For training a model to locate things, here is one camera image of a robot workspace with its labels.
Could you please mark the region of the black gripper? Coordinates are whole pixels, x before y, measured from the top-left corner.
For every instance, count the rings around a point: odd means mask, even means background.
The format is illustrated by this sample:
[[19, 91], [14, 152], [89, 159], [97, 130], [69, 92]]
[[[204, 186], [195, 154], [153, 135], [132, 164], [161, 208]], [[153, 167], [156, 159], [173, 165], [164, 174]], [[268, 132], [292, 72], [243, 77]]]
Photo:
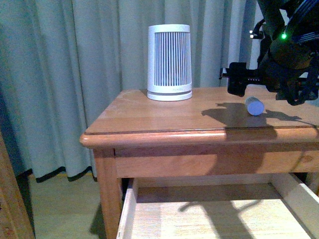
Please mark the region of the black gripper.
[[310, 65], [301, 70], [282, 67], [263, 72], [260, 69], [247, 70], [245, 62], [232, 62], [228, 68], [221, 68], [219, 79], [227, 78], [227, 92], [243, 97], [247, 78], [256, 79], [269, 92], [277, 93], [277, 100], [286, 100], [290, 105], [302, 105], [319, 97], [319, 67]]

